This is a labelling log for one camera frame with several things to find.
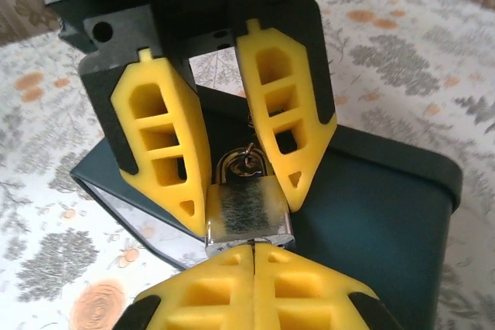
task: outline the padlock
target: padlock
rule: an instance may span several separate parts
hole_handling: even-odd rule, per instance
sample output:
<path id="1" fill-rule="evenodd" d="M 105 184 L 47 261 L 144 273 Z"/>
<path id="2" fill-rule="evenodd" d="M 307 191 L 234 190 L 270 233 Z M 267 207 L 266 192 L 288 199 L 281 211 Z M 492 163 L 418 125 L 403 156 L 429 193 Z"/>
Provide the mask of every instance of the padlock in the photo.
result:
<path id="1" fill-rule="evenodd" d="M 288 203 L 262 150 L 251 144 L 229 151 L 215 179 L 206 204 L 208 257 L 246 243 L 294 247 Z"/>

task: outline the yellow rubber grip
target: yellow rubber grip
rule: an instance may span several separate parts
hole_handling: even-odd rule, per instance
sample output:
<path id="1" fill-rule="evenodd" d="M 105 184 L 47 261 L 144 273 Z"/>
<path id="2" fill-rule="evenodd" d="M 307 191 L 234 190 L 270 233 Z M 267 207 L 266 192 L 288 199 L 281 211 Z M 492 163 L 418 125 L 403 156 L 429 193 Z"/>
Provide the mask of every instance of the yellow rubber grip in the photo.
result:
<path id="1" fill-rule="evenodd" d="M 249 33 L 237 38 L 239 68 L 254 128 L 273 166 L 291 211 L 302 206 L 329 141 L 336 130 L 318 119 L 306 48 L 278 31 L 247 22 Z M 279 138 L 296 148 L 282 152 Z"/>
<path id="2" fill-rule="evenodd" d="M 376 298 L 359 281 L 259 243 L 255 254 L 251 246 L 234 247 L 135 302 L 161 298 L 146 330 L 369 330 L 348 298 L 356 292 Z"/>
<path id="3" fill-rule="evenodd" d="M 204 236 L 211 160 L 200 99 L 166 58 L 153 59 L 149 49 L 139 57 L 111 95 L 139 169 L 136 175 L 121 170 L 122 177 Z"/>

